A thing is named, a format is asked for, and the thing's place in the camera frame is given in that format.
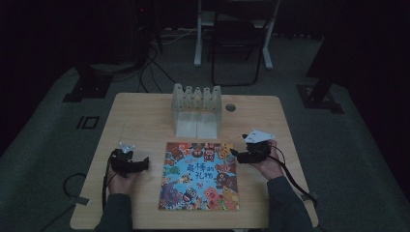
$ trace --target table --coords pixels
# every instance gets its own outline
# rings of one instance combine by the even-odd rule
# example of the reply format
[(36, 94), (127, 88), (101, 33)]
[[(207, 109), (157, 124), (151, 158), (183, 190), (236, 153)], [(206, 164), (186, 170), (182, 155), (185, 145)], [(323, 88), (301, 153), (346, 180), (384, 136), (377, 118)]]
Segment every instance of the table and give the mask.
[[(268, 50), (269, 41), (271, 39), (272, 31), (275, 25), (275, 17), (272, 18), (268, 25), (268, 31), (266, 33), (265, 43), (263, 44), (262, 54), (263, 60), (265, 61), (265, 67), (267, 70), (274, 68), (272, 65), (271, 55)], [(200, 67), (202, 63), (202, 26), (213, 26), (214, 24), (214, 13), (213, 12), (202, 12), (202, 0), (198, 0), (198, 15), (197, 15), (197, 34), (196, 34), (196, 46), (195, 46), (195, 56), (193, 59), (193, 64), (196, 67)]]
[[(171, 99), (171, 94), (117, 95), (80, 194), (90, 201), (87, 206), (76, 205), (71, 220), (73, 229), (94, 229), (100, 222), (103, 214), (102, 187), (106, 162), (120, 141), (136, 145), (135, 160), (149, 157), (151, 161), (149, 170), (144, 171), (137, 180), (132, 197), (132, 220), (135, 229), (235, 229), (268, 226), (267, 181), (248, 164), (237, 164), (239, 211), (160, 211), (158, 205), (167, 142), (229, 142), (234, 144), (236, 150), (245, 151), (243, 133), (252, 129), (274, 133), (279, 148), (285, 154), (289, 171), (296, 182), (308, 191), (277, 97), (222, 95), (222, 107), (233, 103), (236, 110), (229, 112), (223, 109), (219, 138), (206, 140), (175, 136), (170, 111)], [(318, 219), (313, 204), (306, 201), (305, 206), (312, 224), (316, 226)]]

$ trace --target book cover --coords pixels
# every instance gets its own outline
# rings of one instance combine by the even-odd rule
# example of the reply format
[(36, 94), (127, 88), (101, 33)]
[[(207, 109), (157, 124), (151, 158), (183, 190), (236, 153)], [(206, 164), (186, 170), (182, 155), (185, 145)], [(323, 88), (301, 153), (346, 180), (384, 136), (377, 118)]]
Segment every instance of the book cover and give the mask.
[(166, 144), (160, 210), (239, 210), (230, 143)]

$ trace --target chair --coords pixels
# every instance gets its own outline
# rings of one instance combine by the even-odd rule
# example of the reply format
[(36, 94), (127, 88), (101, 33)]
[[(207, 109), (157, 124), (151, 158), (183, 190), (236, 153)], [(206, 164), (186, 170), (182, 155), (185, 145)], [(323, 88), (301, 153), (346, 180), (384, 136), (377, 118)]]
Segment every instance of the chair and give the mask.
[[(211, 39), (210, 53), (212, 55), (212, 82), (220, 86), (249, 86), (259, 76), (259, 67), (262, 58), (262, 48), (265, 42), (266, 28), (275, 19), (277, 1), (269, 0), (230, 0), (219, 2), (215, 8), (214, 30)], [(262, 27), (256, 28), (254, 21), (261, 21)], [(221, 53), (217, 47), (231, 50), (233, 47), (245, 47), (248, 51), (246, 60), (255, 47), (259, 47), (256, 75), (251, 82), (217, 83), (215, 78), (215, 55)]]

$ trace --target human hand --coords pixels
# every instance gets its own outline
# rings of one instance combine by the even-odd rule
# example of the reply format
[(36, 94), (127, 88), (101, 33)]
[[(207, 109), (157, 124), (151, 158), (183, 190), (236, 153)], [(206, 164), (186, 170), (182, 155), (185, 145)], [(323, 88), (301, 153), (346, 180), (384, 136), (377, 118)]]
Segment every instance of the human hand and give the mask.
[(111, 167), (108, 170), (107, 180), (111, 180), (108, 184), (109, 194), (122, 193), (131, 196), (133, 185), (141, 172), (130, 173), (127, 178), (116, 174)]
[[(271, 145), (271, 156), (278, 160), (279, 156), (277, 153), (277, 149), (274, 148), (277, 146), (277, 142), (275, 140), (269, 140), (268, 142)], [(276, 177), (283, 176), (280, 164), (278, 164), (273, 159), (267, 158), (259, 163), (252, 163), (251, 165), (256, 167), (256, 169), (258, 169), (260, 173), (262, 173), (262, 175), (268, 180), (272, 180)]]

